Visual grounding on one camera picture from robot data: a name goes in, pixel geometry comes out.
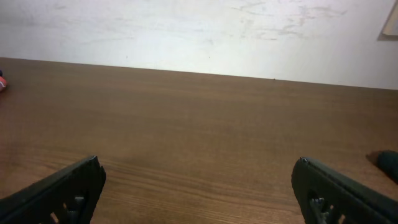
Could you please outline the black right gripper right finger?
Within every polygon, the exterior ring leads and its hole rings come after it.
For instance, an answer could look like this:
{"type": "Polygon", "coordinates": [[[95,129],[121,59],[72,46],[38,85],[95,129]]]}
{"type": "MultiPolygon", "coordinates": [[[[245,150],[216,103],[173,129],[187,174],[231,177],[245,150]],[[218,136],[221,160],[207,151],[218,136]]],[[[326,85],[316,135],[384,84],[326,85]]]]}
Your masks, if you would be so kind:
{"type": "Polygon", "coordinates": [[[397,202],[316,159],[301,157],[292,188],[305,223],[397,223],[397,202]]]}

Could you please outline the red printed folded garment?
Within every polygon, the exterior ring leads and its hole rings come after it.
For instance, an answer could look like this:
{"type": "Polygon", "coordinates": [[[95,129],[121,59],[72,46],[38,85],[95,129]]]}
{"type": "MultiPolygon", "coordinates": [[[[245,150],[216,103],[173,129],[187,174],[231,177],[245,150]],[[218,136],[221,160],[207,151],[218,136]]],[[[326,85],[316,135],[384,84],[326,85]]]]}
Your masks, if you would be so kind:
{"type": "Polygon", "coordinates": [[[7,81],[3,77],[0,77],[0,91],[5,90],[6,87],[7,87],[7,81]]]}

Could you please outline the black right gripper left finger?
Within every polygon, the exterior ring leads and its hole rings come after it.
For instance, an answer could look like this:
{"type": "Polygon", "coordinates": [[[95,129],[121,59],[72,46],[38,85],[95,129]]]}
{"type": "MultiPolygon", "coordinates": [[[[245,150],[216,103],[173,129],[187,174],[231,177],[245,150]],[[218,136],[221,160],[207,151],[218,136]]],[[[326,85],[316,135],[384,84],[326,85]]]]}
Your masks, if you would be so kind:
{"type": "Polygon", "coordinates": [[[1,199],[1,223],[89,223],[106,182],[87,157],[1,199]]]}

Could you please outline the beige wall fixture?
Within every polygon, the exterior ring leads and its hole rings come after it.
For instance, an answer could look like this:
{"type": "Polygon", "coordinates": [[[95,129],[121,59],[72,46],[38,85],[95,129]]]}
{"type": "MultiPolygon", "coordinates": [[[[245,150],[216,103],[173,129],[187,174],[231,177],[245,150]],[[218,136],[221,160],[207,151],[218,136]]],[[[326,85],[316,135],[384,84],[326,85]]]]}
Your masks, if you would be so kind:
{"type": "Polygon", "coordinates": [[[397,12],[397,2],[396,2],[382,30],[383,35],[397,36],[397,20],[398,20],[397,15],[398,12],[397,12]]]}

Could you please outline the dark green t-shirt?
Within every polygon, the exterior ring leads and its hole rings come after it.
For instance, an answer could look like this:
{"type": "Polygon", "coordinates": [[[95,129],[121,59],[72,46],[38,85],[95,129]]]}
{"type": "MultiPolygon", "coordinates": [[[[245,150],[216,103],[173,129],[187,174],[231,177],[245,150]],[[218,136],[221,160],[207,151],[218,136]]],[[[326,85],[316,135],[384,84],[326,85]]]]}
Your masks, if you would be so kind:
{"type": "Polygon", "coordinates": [[[398,181],[398,162],[397,152],[382,151],[377,157],[377,167],[380,168],[387,176],[389,176],[395,183],[398,181]]]}

